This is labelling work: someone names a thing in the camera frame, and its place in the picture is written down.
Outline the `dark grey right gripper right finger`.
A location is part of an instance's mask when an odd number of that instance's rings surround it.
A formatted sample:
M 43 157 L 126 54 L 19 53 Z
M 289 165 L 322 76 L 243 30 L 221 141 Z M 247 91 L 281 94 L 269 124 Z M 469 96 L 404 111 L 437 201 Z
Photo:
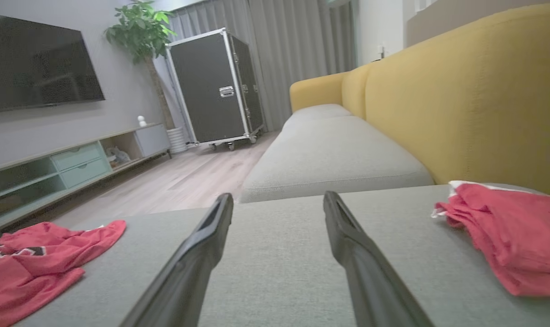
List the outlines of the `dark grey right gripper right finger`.
M 331 252 L 345 269 L 357 326 L 435 327 L 336 192 L 326 191 L 323 209 Z

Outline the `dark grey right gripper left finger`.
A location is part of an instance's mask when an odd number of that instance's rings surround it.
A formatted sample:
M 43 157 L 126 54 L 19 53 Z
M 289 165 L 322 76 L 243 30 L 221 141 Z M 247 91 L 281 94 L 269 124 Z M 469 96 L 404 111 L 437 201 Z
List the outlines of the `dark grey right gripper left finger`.
M 197 327 L 211 271 L 222 259 L 233 196 L 219 195 L 120 327 Z

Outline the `red shorts with white stripe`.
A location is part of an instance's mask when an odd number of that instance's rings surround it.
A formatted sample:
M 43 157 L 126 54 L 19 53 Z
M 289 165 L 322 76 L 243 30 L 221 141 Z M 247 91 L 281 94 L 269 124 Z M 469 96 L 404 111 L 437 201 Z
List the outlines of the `red shorts with white stripe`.
M 550 195 L 462 180 L 448 187 L 432 217 L 466 231 L 510 294 L 550 297 Z

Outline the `red jersey number 23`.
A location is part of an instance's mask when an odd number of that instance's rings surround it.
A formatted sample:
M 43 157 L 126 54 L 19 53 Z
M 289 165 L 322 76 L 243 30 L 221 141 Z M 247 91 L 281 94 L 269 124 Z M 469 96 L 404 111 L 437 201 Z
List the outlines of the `red jersey number 23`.
M 34 314 L 84 275 L 83 265 L 123 236 L 125 221 L 92 230 L 41 222 L 0 238 L 0 327 Z

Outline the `large grey sofa ottoman cushion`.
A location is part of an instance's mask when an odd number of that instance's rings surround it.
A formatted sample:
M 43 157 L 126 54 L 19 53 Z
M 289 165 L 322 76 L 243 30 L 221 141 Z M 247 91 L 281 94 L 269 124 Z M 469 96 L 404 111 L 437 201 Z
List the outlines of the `large grey sofa ottoman cushion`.
M 510 295 L 470 237 L 431 213 L 447 185 L 342 194 L 435 327 L 550 327 L 550 298 Z M 81 281 L 17 327 L 118 327 L 207 209 L 126 217 Z M 323 197 L 238 203 L 199 327 L 356 327 Z

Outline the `grey sofa seat cushion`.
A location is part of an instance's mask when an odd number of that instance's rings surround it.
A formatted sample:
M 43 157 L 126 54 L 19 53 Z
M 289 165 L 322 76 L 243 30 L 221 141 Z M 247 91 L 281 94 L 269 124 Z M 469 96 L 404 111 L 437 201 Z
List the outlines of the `grey sofa seat cushion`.
M 247 176 L 238 201 L 433 184 L 406 149 L 364 120 L 344 116 L 283 130 Z
M 353 114 L 341 105 L 324 104 L 309 106 L 295 111 L 283 125 L 282 132 L 300 128 L 311 122 L 346 116 L 353 116 Z

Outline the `white ribbed plant pot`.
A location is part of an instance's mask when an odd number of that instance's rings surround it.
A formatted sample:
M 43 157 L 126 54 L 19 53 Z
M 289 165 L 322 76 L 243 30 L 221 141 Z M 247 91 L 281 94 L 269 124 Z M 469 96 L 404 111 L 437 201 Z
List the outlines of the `white ribbed plant pot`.
M 186 134 L 183 128 L 174 128 L 166 131 L 170 148 L 169 152 L 171 154 L 180 154 L 188 150 L 188 145 L 186 144 Z

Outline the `grey toy in cabinet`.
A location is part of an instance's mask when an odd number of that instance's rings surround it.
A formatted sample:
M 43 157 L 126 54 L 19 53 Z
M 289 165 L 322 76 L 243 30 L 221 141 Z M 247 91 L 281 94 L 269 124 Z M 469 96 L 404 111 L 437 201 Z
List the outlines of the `grey toy in cabinet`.
M 131 161 L 130 156 L 126 152 L 121 151 L 117 146 L 105 149 L 105 153 L 107 161 L 112 168 L 116 168 L 117 166 L 124 165 Z

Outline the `mint and wood tv cabinet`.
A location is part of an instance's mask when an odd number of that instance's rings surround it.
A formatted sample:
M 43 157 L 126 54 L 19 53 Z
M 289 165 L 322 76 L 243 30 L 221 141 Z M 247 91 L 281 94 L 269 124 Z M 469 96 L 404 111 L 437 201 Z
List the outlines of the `mint and wood tv cabinet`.
M 112 168 L 105 149 L 114 146 L 131 161 Z M 148 124 L 0 166 L 0 229 L 111 175 L 169 155 L 169 148 L 165 127 Z

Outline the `black flight case on wheels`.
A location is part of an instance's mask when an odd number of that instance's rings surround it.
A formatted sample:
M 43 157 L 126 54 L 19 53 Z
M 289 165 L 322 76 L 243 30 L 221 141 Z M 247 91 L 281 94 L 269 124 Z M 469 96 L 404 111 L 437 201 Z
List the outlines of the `black flight case on wheels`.
M 254 144 L 265 128 L 248 44 L 221 28 L 168 43 L 167 64 L 189 129 L 188 147 Z

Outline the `yellow and grey sofa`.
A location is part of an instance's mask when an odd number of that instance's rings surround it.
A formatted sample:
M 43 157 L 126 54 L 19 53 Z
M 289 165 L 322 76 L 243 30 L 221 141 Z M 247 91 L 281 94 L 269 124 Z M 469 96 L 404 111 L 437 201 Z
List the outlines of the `yellow and grey sofa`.
M 411 153 L 437 184 L 550 195 L 550 3 L 509 9 L 350 72 L 297 81 L 293 112 L 339 104 Z

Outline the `grey curtain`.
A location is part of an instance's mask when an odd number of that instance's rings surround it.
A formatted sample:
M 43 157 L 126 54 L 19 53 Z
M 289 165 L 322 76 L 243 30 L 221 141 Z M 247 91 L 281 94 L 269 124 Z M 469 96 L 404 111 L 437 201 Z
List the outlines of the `grey curtain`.
M 204 0 L 176 8 L 175 40 L 226 28 L 246 42 L 268 131 L 291 116 L 297 81 L 356 68 L 353 5 L 327 0 Z

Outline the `green potted tree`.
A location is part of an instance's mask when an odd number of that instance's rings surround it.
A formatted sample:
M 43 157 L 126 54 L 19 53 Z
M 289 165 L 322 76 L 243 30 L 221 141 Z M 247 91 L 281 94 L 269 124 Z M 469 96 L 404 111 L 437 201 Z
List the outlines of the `green potted tree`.
M 175 129 L 168 101 L 154 59 L 166 57 L 166 46 L 176 33 L 170 27 L 173 13 L 153 8 L 153 0 L 131 0 L 131 4 L 115 8 L 118 22 L 105 29 L 110 44 L 123 48 L 134 64 L 144 63 L 150 73 L 167 130 Z

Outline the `black flat screen television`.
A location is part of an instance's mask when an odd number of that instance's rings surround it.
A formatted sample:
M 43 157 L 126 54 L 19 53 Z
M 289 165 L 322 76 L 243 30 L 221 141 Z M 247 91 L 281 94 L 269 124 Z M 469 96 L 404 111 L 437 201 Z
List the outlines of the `black flat screen television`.
M 104 100 L 82 32 L 0 15 L 0 112 Z

